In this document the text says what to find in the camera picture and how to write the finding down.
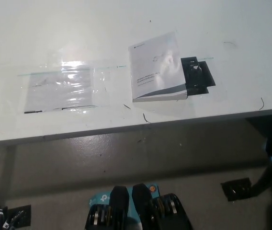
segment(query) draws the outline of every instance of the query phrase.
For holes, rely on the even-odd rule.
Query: manual cover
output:
[[[133,102],[187,98],[174,32],[130,46],[129,56]]]

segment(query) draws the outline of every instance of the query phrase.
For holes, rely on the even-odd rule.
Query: white table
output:
[[[169,31],[182,58],[206,58],[216,86],[132,103],[128,46]],[[58,57],[126,67],[110,70],[104,106],[24,114],[17,75]],[[128,130],[148,124],[143,114],[152,124],[272,114],[272,0],[0,1],[0,144]]]

